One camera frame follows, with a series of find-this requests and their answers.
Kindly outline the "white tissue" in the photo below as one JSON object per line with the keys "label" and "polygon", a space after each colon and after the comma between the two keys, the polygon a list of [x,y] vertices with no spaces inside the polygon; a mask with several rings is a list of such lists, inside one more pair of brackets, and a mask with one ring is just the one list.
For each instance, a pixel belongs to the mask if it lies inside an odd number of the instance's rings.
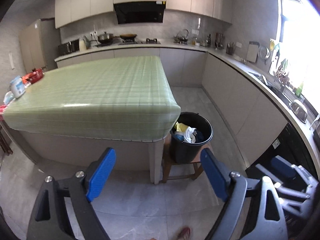
{"label": "white tissue", "polygon": [[194,131],[196,128],[188,127],[188,129],[184,132],[184,142],[187,142],[189,144],[194,144],[196,139],[194,135]]}

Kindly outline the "yellow cloth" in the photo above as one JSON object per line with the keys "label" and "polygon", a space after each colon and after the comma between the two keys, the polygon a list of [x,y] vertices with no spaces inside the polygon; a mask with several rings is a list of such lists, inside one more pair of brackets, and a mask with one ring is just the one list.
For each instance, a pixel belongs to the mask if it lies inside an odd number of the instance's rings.
{"label": "yellow cloth", "polygon": [[180,132],[180,133],[184,133],[188,129],[188,127],[189,126],[179,122],[176,122],[176,124],[174,125],[176,132]]}

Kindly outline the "blue cloth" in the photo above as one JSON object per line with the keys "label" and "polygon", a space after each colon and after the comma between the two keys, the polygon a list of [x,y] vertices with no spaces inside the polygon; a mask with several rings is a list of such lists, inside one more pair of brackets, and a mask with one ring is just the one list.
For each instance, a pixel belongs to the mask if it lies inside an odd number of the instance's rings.
{"label": "blue cloth", "polygon": [[201,143],[204,141],[204,136],[199,130],[196,129],[194,131],[194,135],[195,135],[196,143]]}

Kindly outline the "blue patterned paper cup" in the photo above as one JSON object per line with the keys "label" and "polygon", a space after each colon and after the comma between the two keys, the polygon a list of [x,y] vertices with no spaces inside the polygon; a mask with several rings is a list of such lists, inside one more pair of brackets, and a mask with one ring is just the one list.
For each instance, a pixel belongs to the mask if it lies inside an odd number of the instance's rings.
{"label": "blue patterned paper cup", "polygon": [[183,133],[180,133],[180,132],[175,133],[174,137],[175,137],[176,140],[184,141],[184,134]]}

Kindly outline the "black trash bucket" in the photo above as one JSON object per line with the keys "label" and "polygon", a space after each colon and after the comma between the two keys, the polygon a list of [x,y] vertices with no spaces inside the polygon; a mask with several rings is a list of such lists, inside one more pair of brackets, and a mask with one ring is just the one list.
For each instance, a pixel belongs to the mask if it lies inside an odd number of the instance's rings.
{"label": "black trash bucket", "polygon": [[170,131],[169,155],[178,164],[191,163],[213,138],[210,122],[199,113],[182,112]]}

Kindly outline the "lower kitchen cabinets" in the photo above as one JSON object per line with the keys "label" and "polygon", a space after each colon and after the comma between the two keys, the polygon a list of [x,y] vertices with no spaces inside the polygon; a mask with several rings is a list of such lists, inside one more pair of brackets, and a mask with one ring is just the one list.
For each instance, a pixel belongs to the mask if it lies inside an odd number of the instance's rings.
{"label": "lower kitchen cabinets", "polygon": [[[109,50],[66,59],[58,66],[130,60],[152,53],[161,57],[181,109],[210,117],[217,132],[220,131],[218,119],[223,118],[246,166],[252,165],[267,150],[287,124],[284,114],[253,82],[225,61],[203,52],[167,48]],[[52,135],[48,137],[48,149],[43,156],[63,164],[88,166],[105,147],[116,149],[117,169],[146,171],[150,168],[155,144]]]}

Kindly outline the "wooden stool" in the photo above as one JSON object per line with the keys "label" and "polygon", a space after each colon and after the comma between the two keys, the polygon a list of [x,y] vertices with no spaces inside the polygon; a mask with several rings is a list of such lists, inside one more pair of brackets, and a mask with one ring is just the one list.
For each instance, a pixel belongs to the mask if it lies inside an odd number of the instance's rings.
{"label": "wooden stool", "polygon": [[189,164],[177,164],[169,156],[169,148],[171,143],[171,135],[164,139],[163,159],[162,159],[162,183],[170,180],[192,179],[196,180],[203,172],[203,167],[200,162],[200,153],[204,148],[209,148],[211,151],[212,146],[210,143],[201,147],[197,156]]}

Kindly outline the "steel sink bowl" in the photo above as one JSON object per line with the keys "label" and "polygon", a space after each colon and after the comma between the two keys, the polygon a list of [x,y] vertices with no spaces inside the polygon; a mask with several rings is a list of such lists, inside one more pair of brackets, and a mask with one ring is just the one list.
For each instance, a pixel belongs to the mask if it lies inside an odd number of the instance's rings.
{"label": "steel sink bowl", "polygon": [[290,104],[290,109],[293,111],[295,116],[304,124],[306,124],[308,117],[308,110],[302,102],[299,100],[293,100]]}

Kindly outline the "red shoe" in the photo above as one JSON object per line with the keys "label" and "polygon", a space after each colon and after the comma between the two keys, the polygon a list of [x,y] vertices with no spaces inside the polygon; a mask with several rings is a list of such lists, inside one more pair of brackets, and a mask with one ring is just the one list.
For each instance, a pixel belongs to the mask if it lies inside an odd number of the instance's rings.
{"label": "red shoe", "polygon": [[189,240],[191,236],[191,228],[184,227],[177,236],[177,240]]}

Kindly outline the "green checkered tablecloth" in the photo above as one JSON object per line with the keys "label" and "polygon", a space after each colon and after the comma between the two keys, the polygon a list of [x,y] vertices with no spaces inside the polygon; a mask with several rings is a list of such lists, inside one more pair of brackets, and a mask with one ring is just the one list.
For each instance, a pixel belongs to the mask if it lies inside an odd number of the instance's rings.
{"label": "green checkered tablecloth", "polygon": [[17,131],[159,141],[180,116],[157,56],[116,57],[46,72],[1,117]]}

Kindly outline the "red pot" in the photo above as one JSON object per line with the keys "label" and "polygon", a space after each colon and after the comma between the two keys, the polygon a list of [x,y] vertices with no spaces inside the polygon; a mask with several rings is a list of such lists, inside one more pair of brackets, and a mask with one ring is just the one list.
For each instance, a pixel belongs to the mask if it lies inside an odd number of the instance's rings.
{"label": "red pot", "polygon": [[44,72],[42,68],[35,68],[30,73],[22,77],[23,83],[26,85],[28,83],[34,84],[44,77]]}

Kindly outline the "white cutting board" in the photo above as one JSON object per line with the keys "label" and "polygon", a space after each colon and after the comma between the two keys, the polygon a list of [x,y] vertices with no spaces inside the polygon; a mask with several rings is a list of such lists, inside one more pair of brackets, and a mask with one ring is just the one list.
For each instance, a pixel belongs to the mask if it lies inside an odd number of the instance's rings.
{"label": "white cutting board", "polygon": [[260,47],[259,42],[250,41],[248,46],[248,51],[246,55],[246,61],[249,61],[251,63],[256,63],[257,57],[258,57],[258,50]]}

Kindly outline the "white kettle jug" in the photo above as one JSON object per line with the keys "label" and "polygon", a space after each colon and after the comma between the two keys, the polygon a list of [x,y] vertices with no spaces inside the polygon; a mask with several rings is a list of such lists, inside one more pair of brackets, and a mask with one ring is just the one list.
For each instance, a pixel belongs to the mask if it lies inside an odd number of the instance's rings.
{"label": "white kettle jug", "polygon": [[87,43],[83,38],[79,39],[79,51],[86,51],[87,50]]}

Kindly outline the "black pot with lid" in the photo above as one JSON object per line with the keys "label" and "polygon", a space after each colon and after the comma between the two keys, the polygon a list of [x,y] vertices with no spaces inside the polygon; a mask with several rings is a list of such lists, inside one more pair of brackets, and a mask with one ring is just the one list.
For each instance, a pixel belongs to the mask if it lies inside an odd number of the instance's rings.
{"label": "black pot with lid", "polygon": [[106,32],[98,36],[98,42],[100,44],[109,44],[113,41],[113,39],[114,39],[114,35]]}

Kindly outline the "gas stove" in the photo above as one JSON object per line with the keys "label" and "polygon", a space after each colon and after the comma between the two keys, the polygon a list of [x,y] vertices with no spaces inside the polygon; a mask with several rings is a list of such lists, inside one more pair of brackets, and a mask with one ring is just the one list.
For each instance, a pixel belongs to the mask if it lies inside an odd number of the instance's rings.
{"label": "gas stove", "polygon": [[126,44],[127,45],[129,45],[129,44],[160,44],[160,42],[156,38],[154,38],[154,39],[146,38],[144,40],[138,40],[135,38],[131,38],[131,39],[127,39],[127,40],[122,39],[121,42],[119,43],[119,45],[126,45]]}

